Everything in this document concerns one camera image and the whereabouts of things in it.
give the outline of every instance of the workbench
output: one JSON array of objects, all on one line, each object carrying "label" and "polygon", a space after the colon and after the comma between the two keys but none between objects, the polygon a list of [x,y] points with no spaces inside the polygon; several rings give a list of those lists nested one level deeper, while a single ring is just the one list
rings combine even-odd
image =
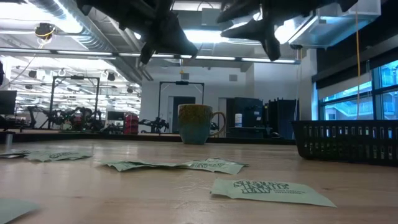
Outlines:
[{"label": "workbench", "polygon": [[[398,222],[397,168],[306,161],[295,146],[81,139],[16,143],[13,148],[94,152],[92,158],[77,161],[0,159],[0,198],[41,207],[13,223]],[[99,162],[187,162],[213,157],[250,166],[229,175],[188,169],[118,172]],[[212,196],[217,177],[305,184],[337,208]]]}]

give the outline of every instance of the black basket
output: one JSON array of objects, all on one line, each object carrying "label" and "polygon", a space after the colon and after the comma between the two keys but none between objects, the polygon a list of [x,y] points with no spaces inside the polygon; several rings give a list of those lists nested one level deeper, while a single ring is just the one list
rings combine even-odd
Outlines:
[{"label": "black basket", "polygon": [[398,166],[398,121],[293,121],[306,159]]}]

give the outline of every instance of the paper card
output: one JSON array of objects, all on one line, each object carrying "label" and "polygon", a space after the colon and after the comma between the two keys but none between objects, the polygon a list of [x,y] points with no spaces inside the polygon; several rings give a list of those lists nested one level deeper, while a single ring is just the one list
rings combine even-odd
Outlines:
[{"label": "paper card", "polygon": [[38,208],[38,205],[31,202],[0,198],[0,224],[7,223]]},{"label": "paper card", "polygon": [[207,170],[210,172],[224,172],[227,174],[238,174],[243,165],[232,164],[231,162],[208,162],[208,161],[191,161],[184,163],[187,169]]},{"label": "paper card", "polygon": [[26,158],[30,161],[61,161],[61,160],[77,160],[93,156],[89,152],[38,152],[29,154]]},{"label": "paper card", "polygon": [[144,162],[144,161],[101,161],[101,163],[106,164],[110,167],[115,167],[119,172],[141,168],[141,167],[158,167],[158,168],[177,168],[182,166],[187,166],[185,164],[174,164],[174,163],[156,163],[156,162]]},{"label": "paper card", "polygon": [[179,166],[186,166],[185,164],[176,164],[176,163],[169,163],[169,162],[145,162],[145,161],[129,161],[135,164],[142,164],[154,167],[179,167]]},{"label": "paper card", "polygon": [[224,162],[227,164],[238,164],[238,165],[242,165],[242,166],[249,166],[249,164],[245,164],[242,162],[230,161],[230,160],[222,159],[222,158],[212,158],[212,159],[207,159],[205,161],[207,161],[207,162]]},{"label": "paper card", "polygon": [[326,197],[312,188],[302,184],[268,182],[255,180],[222,180],[216,179],[211,193],[230,198],[243,198],[270,202],[306,203],[336,207]]},{"label": "paper card", "polygon": [[115,167],[119,172],[140,167],[152,167],[143,164],[135,164],[131,161],[101,161],[101,163],[108,165],[109,167]]},{"label": "paper card", "polygon": [[18,150],[18,151],[11,151],[11,152],[5,152],[5,153],[0,153],[0,157],[6,157],[6,156],[26,156],[31,153],[37,153],[39,151],[30,151],[30,150]]}]

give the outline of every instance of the ceramic mug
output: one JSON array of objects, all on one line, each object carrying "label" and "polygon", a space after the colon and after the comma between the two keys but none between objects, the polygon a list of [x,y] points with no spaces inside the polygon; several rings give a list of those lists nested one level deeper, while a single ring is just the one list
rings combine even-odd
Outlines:
[{"label": "ceramic mug", "polygon": [[[218,114],[224,118],[224,126],[218,132],[210,134],[211,120]],[[210,136],[222,133],[225,124],[225,114],[220,111],[213,113],[211,106],[193,104],[178,106],[178,126],[184,144],[203,145]]]}]

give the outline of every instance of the white wall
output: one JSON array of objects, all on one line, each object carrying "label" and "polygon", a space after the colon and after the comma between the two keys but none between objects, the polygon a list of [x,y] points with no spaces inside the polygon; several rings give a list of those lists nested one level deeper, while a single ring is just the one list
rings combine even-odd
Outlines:
[{"label": "white wall", "polygon": [[248,98],[254,98],[255,89],[255,74],[254,74],[254,64],[252,64],[249,70],[246,72],[246,89],[245,94]]},{"label": "white wall", "polygon": [[318,91],[312,76],[317,74],[317,50],[308,49],[307,56],[301,64],[302,77],[300,84],[300,114],[301,120],[318,119]]},{"label": "white wall", "polygon": [[[141,112],[140,120],[148,119],[153,121],[157,116],[158,100],[159,100],[159,82],[175,82],[180,81],[181,68],[169,67],[166,69],[159,67],[149,67],[148,72],[155,81],[144,82],[142,84],[141,95]],[[217,111],[219,106],[219,98],[245,97],[246,91],[246,74],[241,73],[238,68],[207,68],[187,67],[184,68],[185,73],[190,74],[189,82],[205,83],[205,105],[213,107],[213,111]],[[230,82],[229,75],[238,75],[237,82]],[[201,104],[201,93],[192,85],[176,86],[171,84],[162,92],[160,113],[163,119],[167,119],[167,108],[170,96],[192,96],[196,98],[196,103]],[[139,131],[150,131],[150,127],[140,126]]]},{"label": "white wall", "polygon": [[317,51],[307,50],[301,65],[254,64],[254,98],[264,103],[276,98],[300,99],[301,119],[318,119],[318,95],[312,76],[317,74]]},{"label": "white wall", "polygon": [[294,100],[297,98],[298,65],[255,63],[254,97],[265,103],[276,98]]}]

